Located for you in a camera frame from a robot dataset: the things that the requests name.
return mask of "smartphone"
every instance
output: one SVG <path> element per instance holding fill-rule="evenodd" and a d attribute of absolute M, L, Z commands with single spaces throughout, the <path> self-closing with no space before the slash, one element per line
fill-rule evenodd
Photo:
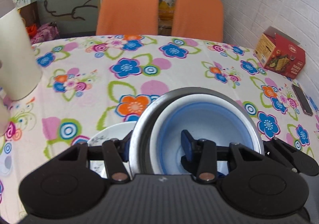
<path fill-rule="evenodd" d="M 305 94 L 303 93 L 302 89 L 299 86 L 294 85 L 294 84 L 291 87 L 292 87 L 293 91 L 295 92 L 298 101 L 300 102 L 300 106 L 303 110 L 303 113 L 306 115 L 312 116 L 314 113 L 312 112 L 312 109 L 311 109 L 311 107 L 307 101 L 307 98 L 306 98 Z"/>

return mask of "screw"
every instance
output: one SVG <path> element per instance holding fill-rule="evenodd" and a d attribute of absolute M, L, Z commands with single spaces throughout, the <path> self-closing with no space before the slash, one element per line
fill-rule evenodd
<path fill-rule="evenodd" d="M 128 176 L 125 173 L 114 173 L 112 174 L 111 178 L 115 181 L 121 182 L 125 181 L 128 178 Z"/>
<path fill-rule="evenodd" d="M 199 178 L 203 181 L 211 181 L 215 179 L 215 175 L 212 173 L 201 173 Z"/>

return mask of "stacked dishes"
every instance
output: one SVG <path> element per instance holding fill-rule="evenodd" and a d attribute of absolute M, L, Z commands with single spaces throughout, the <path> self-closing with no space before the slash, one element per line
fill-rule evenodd
<path fill-rule="evenodd" d="M 187 87 L 170 91 L 146 108 L 136 122 L 124 122 L 99 132 L 89 146 L 101 145 L 112 138 L 123 139 L 130 130 L 129 168 L 135 174 L 189 174 L 181 165 L 184 151 L 181 131 L 186 129 L 194 139 L 214 141 L 217 146 L 241 143 L 260 154 L 264 147 L 256 125 L 234 100 L 219 92 Z M 90 168 L 105 176 L 102 161 Z M 217 170 L 228 173 L 227 162 L 217 163 Z"/>

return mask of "orange flower pattern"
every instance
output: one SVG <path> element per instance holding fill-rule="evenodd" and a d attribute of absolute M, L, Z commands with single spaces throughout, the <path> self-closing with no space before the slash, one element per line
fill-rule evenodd
<path fill-rule="evenodd" d="M 68 75 L 59 75 L 54 77 L 56 82 L 65 83 L 68 80 Z"/>
<path fill-rule="evenodd" d="M 266 86 L 266 85 L 263 85 L 261 86 L 261 88 L 263 89 L 264 91 L 264 95 L 268 98 L 277 98 L 277 94 L 275 93 L 274 89 L 271 87 L 271 86 Z"/>
<path fill-rule="evenodd" d="M 209 71 L 213 74 L 221 74 L 221 70 L 218 67 L 210 67 Z"/>
<path fill-rule="evenodd" d="M 116 113 L 121 117 L 125 117 L 130 114 L 141 116 L 143 111 L 152 102 L 148 95 L 125 95 L 120 99 L 120 104 L 116 108 Z"/>
<path fill-rule="evenodd" d="M 141 40 L 142 38 L 140 35 L 124 35 L 123 40 Z"/>

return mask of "blue bowl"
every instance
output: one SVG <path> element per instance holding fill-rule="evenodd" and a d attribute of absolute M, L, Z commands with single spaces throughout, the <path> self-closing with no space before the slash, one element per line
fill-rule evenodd
<path fill-rule="evenodd" d="M 234 103 L 212 95 L 194 94 L 166 107 L 158 117 L 150 139 L 154 173 L 189 174 L 181 165 L 181 157 L 185 154 L 181 147 L 183 129 L 187 129 L 194 139 L 211 140 L 219 146 L 241 143 L 260 153 L 255 142 L 260 139 L 259 134 L 251 125 L 249 115 Z M 228 174 L 227 162 L 218 161 L 217 169 Z"/>

